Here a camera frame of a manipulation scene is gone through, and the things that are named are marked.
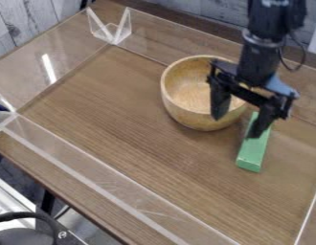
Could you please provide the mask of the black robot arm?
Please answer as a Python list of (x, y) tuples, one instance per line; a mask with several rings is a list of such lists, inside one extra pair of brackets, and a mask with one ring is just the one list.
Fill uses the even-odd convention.
[(296, 36), (306, 17), (305, 0), (247, 0), (247, 26), (237, 64), (214, 58), (207, 83), (211, 88), (211, 115), (227, 114), (230, 99), (238, 97), (259, 108), (247, 131), (258, 138), (273, 121), (290, 115), (298, 91), (281, 81), (277, 68), (284, 64), (286, 39)]

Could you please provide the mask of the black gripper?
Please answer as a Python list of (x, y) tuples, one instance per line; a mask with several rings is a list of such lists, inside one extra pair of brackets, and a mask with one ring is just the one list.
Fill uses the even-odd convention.
[(207, 83), (211, 87), (211, 114), (218, 121), (229, 112), (231, 97), (261, 108), (247, 130), (247, 138), (258, 139), (277, 119), (289, 118), (298, 91), (272, 75), (262, 85), (245, 80), (237, 72), (238, 65), (221, 58), (210, 60)]

